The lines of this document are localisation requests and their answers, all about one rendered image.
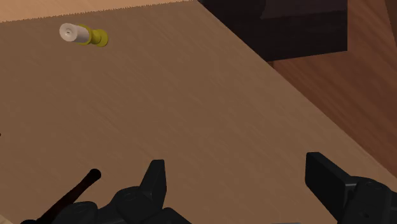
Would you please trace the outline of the thin black stick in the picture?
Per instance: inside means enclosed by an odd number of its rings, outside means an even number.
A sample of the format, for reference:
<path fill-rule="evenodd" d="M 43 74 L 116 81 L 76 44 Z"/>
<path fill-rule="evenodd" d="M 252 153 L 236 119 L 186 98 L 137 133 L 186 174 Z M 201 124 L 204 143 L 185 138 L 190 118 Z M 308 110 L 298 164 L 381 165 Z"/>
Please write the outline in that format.
<path fill-rule="evenodd" d="M 49 208 L 43 215 L 36 220 L 24 220 L 20 224 L 51 224 L 58 214 L 67 206 L 73 204 L 78 197 L 97 180 L 101 178 L 101 172 L 98 169 L 91 169 L 88 174 L 54 205 Z"/>

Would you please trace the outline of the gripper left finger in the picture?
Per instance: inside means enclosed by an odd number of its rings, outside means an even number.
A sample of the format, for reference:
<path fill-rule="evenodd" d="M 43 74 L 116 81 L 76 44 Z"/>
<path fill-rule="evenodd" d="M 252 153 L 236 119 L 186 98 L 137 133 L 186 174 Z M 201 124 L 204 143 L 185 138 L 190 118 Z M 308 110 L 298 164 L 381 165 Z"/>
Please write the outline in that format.
<path fill-rule="evenodd" d="M 119 190 L 100 209 L 94 202 L 75 202 L 60 212 L 55 224 L 192 224 L 163 207 L 166 192 L 165 162 L 152 160 L 139 186 Z"/>

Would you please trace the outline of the white and yellow candle holder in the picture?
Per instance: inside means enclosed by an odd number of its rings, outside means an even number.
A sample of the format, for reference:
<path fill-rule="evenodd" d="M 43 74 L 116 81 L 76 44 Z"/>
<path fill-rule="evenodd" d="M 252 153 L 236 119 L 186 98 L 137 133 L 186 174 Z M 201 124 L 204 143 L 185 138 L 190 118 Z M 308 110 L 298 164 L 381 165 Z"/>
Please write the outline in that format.
<path fill-rule="evenodd" d="M 60 37 L 67 42 L 79 45 L 96 45 L 104 47 L 109 41 L 106 31 L 102 29 L 91 29 L 83 24 L 64 23 L 59 28 Z"/>

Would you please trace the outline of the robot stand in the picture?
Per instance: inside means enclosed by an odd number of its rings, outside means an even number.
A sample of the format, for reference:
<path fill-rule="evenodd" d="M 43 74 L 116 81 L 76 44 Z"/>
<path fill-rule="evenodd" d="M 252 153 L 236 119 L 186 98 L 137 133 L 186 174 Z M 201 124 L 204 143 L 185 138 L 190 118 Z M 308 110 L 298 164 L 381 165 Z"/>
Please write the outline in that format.
<path fill-rule="evenodd" d="M 198 0 L 262 59 L 347 50 L 347 0 Z"/>

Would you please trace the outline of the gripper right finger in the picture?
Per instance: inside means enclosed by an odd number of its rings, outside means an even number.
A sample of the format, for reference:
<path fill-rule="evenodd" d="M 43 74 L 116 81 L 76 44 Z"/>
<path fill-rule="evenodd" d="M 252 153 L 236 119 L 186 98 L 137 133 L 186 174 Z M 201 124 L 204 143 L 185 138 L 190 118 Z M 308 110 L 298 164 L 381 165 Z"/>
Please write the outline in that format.
<path fill-rule="evenodd" d="M 320 152 L 308 152 L 305 184 L 337 224 L 397 224 L 397 192 L 351 176 Z"/>

